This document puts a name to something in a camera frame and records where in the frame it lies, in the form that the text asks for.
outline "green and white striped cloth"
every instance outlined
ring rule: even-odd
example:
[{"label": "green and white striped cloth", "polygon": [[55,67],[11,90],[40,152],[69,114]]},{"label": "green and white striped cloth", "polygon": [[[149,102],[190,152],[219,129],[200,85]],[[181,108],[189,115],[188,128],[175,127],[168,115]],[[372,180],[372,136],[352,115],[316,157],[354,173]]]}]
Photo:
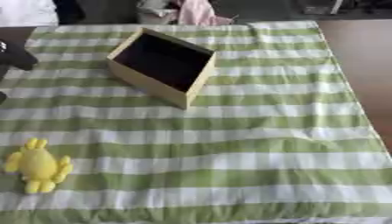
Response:
[{"label": "green and white striped cloth", "polygon": [[74,171],[36,195],[1,174],[2,223],[391,223],[389,155],[315,22],[150,26],[218,53],[187,111],[109,75],[137,28],[31,35],[40,63],[0,84],[0,152],[45,137]]}]

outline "yellow stuffed toy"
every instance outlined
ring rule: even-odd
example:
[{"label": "yellow stuffed toy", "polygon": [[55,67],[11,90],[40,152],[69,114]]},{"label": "yellow stuffed toy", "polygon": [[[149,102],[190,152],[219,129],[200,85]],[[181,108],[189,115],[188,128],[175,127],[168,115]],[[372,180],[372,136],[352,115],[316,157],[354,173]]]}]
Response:
[{"label": "yellow stuffed toy", "polygon": [[26,193],[51,192],[73,169],[69,156],[56,161],[45,149],[46,144],[46,139],[31,138],[20,151],[7,158],[5,171],[22,173],[22,180],[26,182]]}]

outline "table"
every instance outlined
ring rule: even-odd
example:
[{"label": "table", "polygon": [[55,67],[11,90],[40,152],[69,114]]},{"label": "table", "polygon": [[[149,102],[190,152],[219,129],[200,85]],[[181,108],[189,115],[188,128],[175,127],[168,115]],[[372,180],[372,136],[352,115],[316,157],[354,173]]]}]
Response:
[{"label": "table", "polygon": [[[392,150],[392,20],[319,22],[360,103],[384,143]],[[23,45],[33,28],[0,28],[2,39]],[[0,66],[0,77],[6,72]]]}]

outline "pink cloth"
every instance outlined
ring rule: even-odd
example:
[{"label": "pink cloth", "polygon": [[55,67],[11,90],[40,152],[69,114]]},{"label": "pink cloth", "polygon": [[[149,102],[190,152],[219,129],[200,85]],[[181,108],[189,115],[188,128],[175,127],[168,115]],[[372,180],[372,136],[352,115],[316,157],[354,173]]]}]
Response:
[{"label": "pink cloth", "polygon": [[208,0],[175,0],[180,7],[179,25],[229,25],[233,19],[215,16]]}]

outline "floor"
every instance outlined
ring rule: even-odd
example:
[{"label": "floor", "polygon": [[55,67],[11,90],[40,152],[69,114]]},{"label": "floor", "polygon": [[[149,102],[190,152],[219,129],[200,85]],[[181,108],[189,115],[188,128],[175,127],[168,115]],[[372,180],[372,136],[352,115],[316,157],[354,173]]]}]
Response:
[{"label": "floor", "polygon": [[[82,24],[127,24],[137,22],[138,0],[78,0],[86,12]],[[392,10],[366,14],[362,10],[338,16],[304,15],[294,0],[214,0],[216,13],[223,17],[236,17],[237,24],[257,21],[306,19],[372,19],[392,18]]]}]

